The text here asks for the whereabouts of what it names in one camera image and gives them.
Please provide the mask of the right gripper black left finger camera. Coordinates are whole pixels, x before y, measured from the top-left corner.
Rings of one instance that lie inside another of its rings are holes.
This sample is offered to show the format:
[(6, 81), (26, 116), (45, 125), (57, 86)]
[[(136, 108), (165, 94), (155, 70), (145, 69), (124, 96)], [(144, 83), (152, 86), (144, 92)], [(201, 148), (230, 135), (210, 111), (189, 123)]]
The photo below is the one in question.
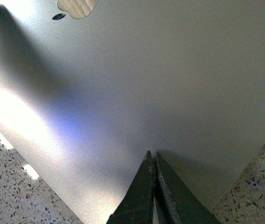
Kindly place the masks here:
[(155, 162), (151, 151), (146, 155), (125, 197), (107, 220), (108, 224), (153, 223)]

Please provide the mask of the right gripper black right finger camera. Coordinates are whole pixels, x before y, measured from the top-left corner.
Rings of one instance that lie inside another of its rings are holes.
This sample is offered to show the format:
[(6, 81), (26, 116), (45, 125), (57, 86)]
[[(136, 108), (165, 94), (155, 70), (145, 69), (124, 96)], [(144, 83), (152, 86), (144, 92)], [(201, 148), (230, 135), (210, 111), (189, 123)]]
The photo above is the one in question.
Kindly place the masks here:
[(157, 152), (155, 201), (160, 224), (219, 224)]

